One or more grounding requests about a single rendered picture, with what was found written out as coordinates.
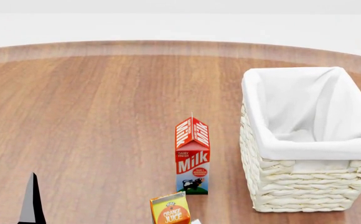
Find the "black grey left gripper finger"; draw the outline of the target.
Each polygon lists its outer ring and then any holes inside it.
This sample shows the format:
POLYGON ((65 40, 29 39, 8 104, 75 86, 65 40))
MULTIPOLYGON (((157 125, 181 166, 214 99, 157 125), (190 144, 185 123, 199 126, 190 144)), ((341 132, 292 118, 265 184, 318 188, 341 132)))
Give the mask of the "black grey left gripper finger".
POLYGON ((20 218, 17 224, 47 224, 42 209, 39 185, 35 173, 27 183, 20 218))

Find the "cream woven wicker basket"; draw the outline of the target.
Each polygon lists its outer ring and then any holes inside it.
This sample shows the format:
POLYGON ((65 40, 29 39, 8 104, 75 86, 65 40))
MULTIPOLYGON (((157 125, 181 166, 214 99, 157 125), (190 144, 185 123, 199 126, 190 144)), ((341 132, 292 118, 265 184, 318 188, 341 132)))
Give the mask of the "cream woven wicker basket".
POLYGON ((240 153, 258 212, 331 212, 361 194, 361 160, 271 160, 259 152, 246 106, 241 107, 240 153))

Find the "white cloth basket liner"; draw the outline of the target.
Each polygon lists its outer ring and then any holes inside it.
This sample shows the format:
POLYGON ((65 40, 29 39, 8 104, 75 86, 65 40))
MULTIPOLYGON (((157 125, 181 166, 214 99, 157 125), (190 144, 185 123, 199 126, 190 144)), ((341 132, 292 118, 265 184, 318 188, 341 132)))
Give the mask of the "white cloth basket liner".
POLYGON ((262 158, 361 161, 361 91, 343 68, 252 68, 241 86, 262 158))

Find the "orange juice carton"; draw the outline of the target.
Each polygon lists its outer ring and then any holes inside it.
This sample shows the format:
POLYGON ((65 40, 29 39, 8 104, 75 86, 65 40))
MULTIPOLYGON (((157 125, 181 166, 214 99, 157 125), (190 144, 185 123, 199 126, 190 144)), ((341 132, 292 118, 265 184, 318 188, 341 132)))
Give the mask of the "orange juice carton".
POLYGON ((185 192, 150 199, 153 224, 191 224, 185 192))

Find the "red white milk carton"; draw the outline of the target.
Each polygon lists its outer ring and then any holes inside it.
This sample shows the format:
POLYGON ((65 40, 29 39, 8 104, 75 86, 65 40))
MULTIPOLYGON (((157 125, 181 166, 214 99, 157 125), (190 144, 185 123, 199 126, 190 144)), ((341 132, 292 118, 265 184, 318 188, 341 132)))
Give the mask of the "red white milk carton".
POLYGON ((191 116, 177 124, 174 132, 176 191, 189 195, 209 193, 209 127, 191 116))

